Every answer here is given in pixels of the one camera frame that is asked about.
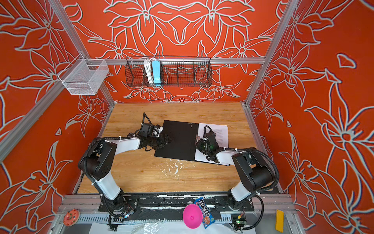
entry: pink funnel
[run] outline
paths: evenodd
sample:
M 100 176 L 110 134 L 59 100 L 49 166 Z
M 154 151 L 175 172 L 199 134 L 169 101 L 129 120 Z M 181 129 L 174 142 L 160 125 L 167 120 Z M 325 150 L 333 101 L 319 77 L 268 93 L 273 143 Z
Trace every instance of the pink funnel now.
M 198 228 L 203 222 L 201 209 L 195 204 L 188 205 L 183 211 L 183 221 L 191 229 Z

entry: metal rail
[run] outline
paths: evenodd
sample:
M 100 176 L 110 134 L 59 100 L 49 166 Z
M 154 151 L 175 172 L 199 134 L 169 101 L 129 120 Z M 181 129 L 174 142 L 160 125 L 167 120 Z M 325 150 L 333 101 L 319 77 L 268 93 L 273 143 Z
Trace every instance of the metal rail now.
M 223 194 L 212 194 L 206 192 L 205 196 L 220 196 Z M 285 213 L 296 213 L 296 209 L 292 202 L 289 194 L 261 194 L 261 198 L 264 202 L 264 213 L 274 214 L 277 209 L 282 210 Z M 72 209 L 79 209 L 81 214 L 106 214 L 107 212 L 99 212 L 101 200 L 98 194 L 74 194 L 66 195 L 62 200 L 61 205 L 58 208 L 58 214 L 65 214 L 67 211 Z M 259 213 L 261 209 L 261 203 L 258 199 L 253 199 L 253 206 L 255 212 Z
M 290 0 L 288 2 L 286 10 L 284 11 L 284 13 L 283 13 L 283 15 L 282 15 L 282 17 L 279 21 L 278 27 L 277 27 L 277 29 L 274 33 L 273 39 L 270 42 L 269 48 L 266 51 L 265 61 L 262 64 L 260 70 L 258 71 L 258 73 L 255 77 L 255 80 L 252 83 L 252 88 L 249 91 L 249 93 L 247 95 L 247 98 L 245 99 L 246 106 L 249 106 L 249 103 L 253 99 L 253 97 L 254 97 L 254 95 L 257 91 L 257 88 L 260 85 L 261 80 L 263 79 L 263 77 L 265 75 L 265 72 L 270 65 L 270 62 L 273 59 L 275 51 L 278 48 L 278 45 L 281 41 L 281 38 L 282 38 L 284 32 L 286 31 L 289 20 L 291 19 L 291 16 L 294 13 L 298 3 L 299 3 L 299 0 Z
M 68 15 L 66 14 L 65 9 L 62 6 L 60 0 L 48 0 L 48 2 L 50 6 L 52 7 L 53 12 L 56 14 L 57 18 L 59 19 L 60 23 L 63 25 L 65 32 L 68 34 L 70 40 L 74 44 L 78 53 L 80 53 L 82 57 L 84 58 L 89 58 L 88 51 L 83 45 L 82 40 L 80 39 L 77 31 L 74 28 L 74 25 L 72 24 Z
M 143 62 L 144 59 L 135 58 L 129 61 L 133 62 Z M 193 61 L 201 61 L 201 58 L 158 58 L 157 60 L 161 62 L 178 62 L 178 61 L 185 61 L 185 62 L 193 62 Z M 126 59 L 113 59 L 108 58 L 105 59 L 107 65 L 126 65 Z M 258 58 L 211 58 L 210 62 L 212 65 L 219 65 L 219 64 L 263 64 L 265 61 L 265 57 L 258 57 Z M 86 60 L 88 65 L 98 66 L 102 62 L 102 59 L 87 59 Z

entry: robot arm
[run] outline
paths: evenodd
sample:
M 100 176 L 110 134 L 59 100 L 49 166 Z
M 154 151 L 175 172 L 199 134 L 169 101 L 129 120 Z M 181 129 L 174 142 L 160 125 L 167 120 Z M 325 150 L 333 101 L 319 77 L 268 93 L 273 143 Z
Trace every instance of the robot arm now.
M 235 165 L 240 182 L 228 192 L 229 207 L 237 210 L 242 206 L 245 198 L 256 196 L 261 191 L 269 190 L 276 186 L 279 180 L 278 169 L 274 162 L 263 152 L 254 147 L 245 149 L 220 148 L 215 140 L 215 133 L 210 129 L 204 139 L 200 139 L 196 148 L 206 155 L 207 160 L 217 163 Z M 115 183 L 111 174 L 114 156 L 122 152 L 142 149 L 146 151 L 159 149 L 171 142 L 167 134 L 162 134 L 162 127 L 153 125 L 146 114 L 143 114 L 141 128 L 127 137 L 96 138 L 88 146 L 87 151 L 78 163 L 78 167 L 90 179 L 92 185 L 98 190 L 102 204 L 105 205 L 110 216 L 122 217 L 125 213 L 125 198 L 122 189 Z M 265 162 L 267 159 L 274 169 Z M 114 214 L 115 210 L 122 210 L 121 214 Z
M 215 139 L 215 132 L 209 126 L 204 127 L 203 139 L 197 142 L 196 148 L 206 156 L 207 160 L 235 165 L 240 182 L 229 191 L 234 203 L 242 201 L 246 197 L 251 198 L 261 191 L 272 189 L 278 183 L 278 169 L 266 154 L 254 147 L 220 148 Z M 264 158 L 269 161 L 274 171 Z
M 91 180 L 92 184 L 104 196 L 109 207 L 123 203 L 123 191 L 118 187 L 111 174 L 114 156 L 122 152 L 142 149 L 146 151 L 159 149 L 167 145 L 171 139 L 161 134 L 162 127 L 153 125 L 143 113 L 141 128 L 127 137 L 96 138 L 78 163 L 78 167 Z

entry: floral wall pattern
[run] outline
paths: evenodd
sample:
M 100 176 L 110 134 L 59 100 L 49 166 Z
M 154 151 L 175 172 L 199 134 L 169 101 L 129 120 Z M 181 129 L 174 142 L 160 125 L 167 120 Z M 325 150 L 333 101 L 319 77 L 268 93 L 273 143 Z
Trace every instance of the floral wall pattern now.
M 46 0 L 0 2 L 0 141 L 78 55 Z
M 374 230 L 374 4 L 301 0 L 250 103 L 307 233 Z
M 0 2 L 0 141 L 78 55 L 46 0 Z M 0 233 L 47 233 L 80 175 L 77 162 L 110 106 L 95 96 L 54 100 L 0 163 Z
M 92 58 L 263 57 L 286 0 L 61 0 Z M 123 66 L 105 84 L 117 102 L 243 101 L 259 64 L 214 66 L 210 88 L 130 88 Z
M 78 96 L 64 89 L 54 100 L 0 164 L 0 233 L 49 231 L 61 199 L 80 176 L 78 161 L 109 110 L 100 91 Z

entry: wooden table surface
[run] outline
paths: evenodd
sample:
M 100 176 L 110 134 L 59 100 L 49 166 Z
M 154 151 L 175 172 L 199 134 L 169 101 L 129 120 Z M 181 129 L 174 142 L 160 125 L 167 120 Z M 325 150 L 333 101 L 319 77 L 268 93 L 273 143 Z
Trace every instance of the wooden table surface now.
M 229 130 L 229 146 L 256 147 L 240 103 L 116 104 L 103 137 L 126 136 L 140 128 L 143 112 L 154 125 L 164 120 L 221 124 Z M 116 155 L 111 169 L 124 192 L 227 191 L 239 182 L 235 166 L 154 157 L 154 150 Z M 78 193 L 97 193 L 84 177 Z

